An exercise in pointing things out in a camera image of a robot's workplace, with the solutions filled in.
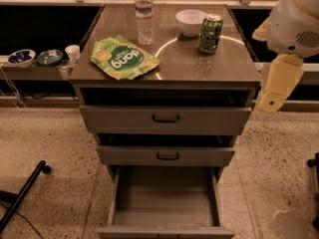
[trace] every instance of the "plastic water bottle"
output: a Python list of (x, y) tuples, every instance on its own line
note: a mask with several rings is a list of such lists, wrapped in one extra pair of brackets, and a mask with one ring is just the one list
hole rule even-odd
[(135, 2), (139, 43), (151, 44), (155, 38), (153, 0), (136, 0)]

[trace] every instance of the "blue bowl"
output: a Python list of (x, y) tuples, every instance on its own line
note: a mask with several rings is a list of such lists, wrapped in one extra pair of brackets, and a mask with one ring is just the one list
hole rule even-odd
[(21, 68), (31, 66), (33, 59), (36, 57), (36, 53), (32, 50), (25, 49), (12, 53), (9, 56), (9, 64)]
[(63, 58), (63, 52), (60, 50), (48, 50), (41, 53), (38, 58), (37, 62), (45, 67), (54, 67), (58, 66)]

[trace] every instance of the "bag of chips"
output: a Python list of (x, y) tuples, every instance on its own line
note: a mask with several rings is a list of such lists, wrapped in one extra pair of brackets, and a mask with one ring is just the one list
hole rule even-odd
[(91, 61), (117, 80), (132, 80), (160, 64), (158, 58), (121, 35), (95, 42)]

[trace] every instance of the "tile floor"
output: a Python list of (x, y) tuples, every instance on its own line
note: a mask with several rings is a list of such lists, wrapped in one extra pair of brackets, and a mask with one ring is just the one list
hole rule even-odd
[[(318, 113), (253, 113), (218, 182), (222, 221), (235, 239), (315, 239)], [(41, 174), (1, 239), (98, 239), (112, 181), (76, 108), (0, 108), (0, 189), (18, 192), (37, 163)], [(4, 213), (0, 206), (0, 215)]]

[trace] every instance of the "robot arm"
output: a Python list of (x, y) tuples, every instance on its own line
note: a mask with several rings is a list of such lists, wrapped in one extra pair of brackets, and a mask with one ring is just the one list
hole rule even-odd
[(303, 59), (319, 54), (319, 0), (280, 0), (253, 38), (278, 54), (258, 104), (277, 112), (303, 75)]

